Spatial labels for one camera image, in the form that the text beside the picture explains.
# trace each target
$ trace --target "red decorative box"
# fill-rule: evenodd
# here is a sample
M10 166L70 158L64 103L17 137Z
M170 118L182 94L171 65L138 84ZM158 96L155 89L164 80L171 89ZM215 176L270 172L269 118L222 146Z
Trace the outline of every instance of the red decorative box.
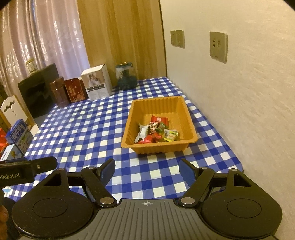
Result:
M88 98L85 86L79 78L65 80L65 87L72 103Z

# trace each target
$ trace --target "sheer curtain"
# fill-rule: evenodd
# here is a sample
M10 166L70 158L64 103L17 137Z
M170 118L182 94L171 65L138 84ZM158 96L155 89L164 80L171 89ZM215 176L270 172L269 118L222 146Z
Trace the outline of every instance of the sheer curtain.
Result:
M0 81L24 106L17 84L29 59L38 69L55 63L65 79L90 67L76 0L12 0L0 14Z

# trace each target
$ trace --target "crosshair marking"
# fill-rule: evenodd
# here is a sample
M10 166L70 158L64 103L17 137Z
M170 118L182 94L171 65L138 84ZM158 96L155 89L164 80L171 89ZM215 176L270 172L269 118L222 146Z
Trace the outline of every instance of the crosshair marking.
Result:
M149 202L149 201L146 201L146 202L144 202L143 204L146 205L146 206L149 206L149 205L151 205L152 203Z

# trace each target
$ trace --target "red candy wrapper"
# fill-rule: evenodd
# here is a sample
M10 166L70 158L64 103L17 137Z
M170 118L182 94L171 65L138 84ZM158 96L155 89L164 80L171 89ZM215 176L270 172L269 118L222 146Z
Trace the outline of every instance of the red candy wrapper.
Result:
M144 139L139 141L138 144L158 142L161 138L162 136L155 132L152 135L147 135Z
M144 139L142 139L141 141L138 142L138 144L142 144L142 143L153 143L154 142L154 138L152 135L147 135Z
M154 115L152 116L151 122L162 122L164 123L166 126L168 126L168 118L164 118L164 117L155 117Z

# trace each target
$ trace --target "candy wrapper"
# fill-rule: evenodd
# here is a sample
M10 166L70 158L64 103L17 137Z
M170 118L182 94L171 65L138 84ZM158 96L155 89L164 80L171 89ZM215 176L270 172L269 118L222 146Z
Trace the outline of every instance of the candy wrapper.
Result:
M178 137L178 133L177 132L173 132L170 131L168 136L164 138L164 140L168 141L168 142L173 142L175 141L175 139Z
M165 128L166 128L166 125L163 122L160 122L159 126L155 129L155 131L163 135Z
M145 139L148 134L149 125L141 125L139 124L139 133L135 138L134 142L138 142L140 138Z
M152 135L147 135L144 139L142 139L141 141L138 142L138 144L142 144L142 143L153 143L154 142L154 138Z
M150 130L149 134L154 134L156 132L156 128L158 127L158 122L150 122Z
M175 129L174 129L174 130L164 129L164 133L165 133L165 134L164 134L164 138L167 137L167 136L169 135L170 132L176 132L176 133L178 133L178 131L175 130Z
M142 144L142 143L155 143L155 142L159 142L161 139L162 139L162 136L155 132L152 135L147 135L144 139L142 139L138 143L139 144Z
M152 116L151 122L162 122L165 124L165 126L168 126L168 118L164 117L155 117L154 115Z

